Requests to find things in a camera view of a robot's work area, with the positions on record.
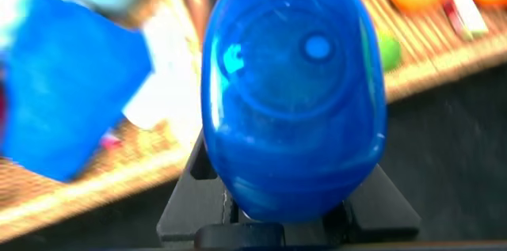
wicker surface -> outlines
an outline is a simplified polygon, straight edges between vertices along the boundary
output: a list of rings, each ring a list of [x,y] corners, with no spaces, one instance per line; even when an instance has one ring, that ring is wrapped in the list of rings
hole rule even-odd
[[[181,25],[180,32],[168,34],[185,35],[191,62],[200,64],[200,45],[183,0],[143,0],[121,23],[138,25],[160,1],[169,3]],[[195,130],[197,137],[200,127]],[[123,146],[99,152],[72,184],[51,181],[0,159],[0,242],[175,178],[193,146],[171,140],[168,123],[140,131],[125,122],[118,134]]]
[[[395,101],[507,61],[507,11],[482,10],[490,30],[473,42],[462,41],[442,9],[410,17],[389,0],[363,0],[379,31],[402,44],[402,65],[385,75],[387,99]]]

circular indent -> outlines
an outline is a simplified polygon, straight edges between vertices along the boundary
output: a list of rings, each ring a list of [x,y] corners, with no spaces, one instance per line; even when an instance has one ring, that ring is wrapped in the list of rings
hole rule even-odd
[[[324,35],[314,34],[304,41],[304,51],[312,59],[325,59],[331,53],[331,43]]]

black holder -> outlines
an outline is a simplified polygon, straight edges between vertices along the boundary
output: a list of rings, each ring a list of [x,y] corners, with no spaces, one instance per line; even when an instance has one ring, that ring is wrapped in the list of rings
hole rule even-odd
[[[242,248],[410,240],[421,218],[377,165],[340,206],[313,222],[254,222],[217,176],[202,132],[157,225],[165,247]]]

blue bag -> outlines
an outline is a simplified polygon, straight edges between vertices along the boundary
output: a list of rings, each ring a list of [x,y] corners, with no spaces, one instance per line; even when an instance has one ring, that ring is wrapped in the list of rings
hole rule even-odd
[[[84,169],[151,70],[141,32],[62,0],[31,0],[6,66],[3,152],[57,181]]]

white object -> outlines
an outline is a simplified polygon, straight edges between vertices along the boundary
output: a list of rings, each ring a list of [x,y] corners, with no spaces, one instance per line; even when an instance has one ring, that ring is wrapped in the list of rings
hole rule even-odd
[[[125,117],[135,126],[150,130],[168,120],[180,144],[194,143],[202,126],[197,76],[193,57],[179,34],[177,18],[161,4],[143,25],[151,54],[153,72],[124,108]]]

